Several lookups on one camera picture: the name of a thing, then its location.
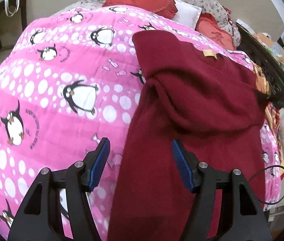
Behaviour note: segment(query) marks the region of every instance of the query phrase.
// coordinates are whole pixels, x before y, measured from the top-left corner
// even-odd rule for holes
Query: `dark red cloth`
[[[213,168],[263,169],[259,130],[267,102],[256,76],[226,57],[204,57],[166,31],[133,35],[144,85],[124,147],[108,241],[178,241],[194,195],[183,186],[171,154],[174,138]],[[264,199],[264,173],[252,188]],[[211,235],[215,234],[219,205]]]

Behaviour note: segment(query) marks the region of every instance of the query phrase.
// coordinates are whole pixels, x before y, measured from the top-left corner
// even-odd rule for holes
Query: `bed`
[[[134,33],[151,25],[254,70],[245,53],[226,51],[189,27],[136,7],[101,8],[101,2],[82,0],[33,21],[0,65],[0,234],[6,239],[37,173],[43,167],[69,167],[108,137],[107,166],[100,185],[88,195],[95,224],[106,240],[127,130],[146,82]],[[261,158],[266,165],[279,161],[272,137],[265,122],[261,140],[268,158],[264,152]],[[272,173],[266,174],[268,200],[280,193],[279,171]],[[64,231],[71,237],[63,191],[61,205]]]

